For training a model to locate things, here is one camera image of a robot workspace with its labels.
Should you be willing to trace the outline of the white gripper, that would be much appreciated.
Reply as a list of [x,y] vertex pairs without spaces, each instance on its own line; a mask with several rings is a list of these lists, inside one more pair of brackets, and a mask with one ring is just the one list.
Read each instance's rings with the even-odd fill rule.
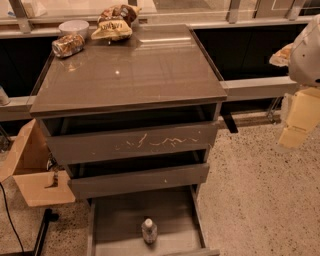
[[[296,37],[274,53],[269,63],[284,67],[289,77],[303,85],[320,86],[320,14],[313,17]],[[320,90],[315,87],[285,94],[280,118],[283,129],[277,144],[286,149],[298,148],[320,123]]]

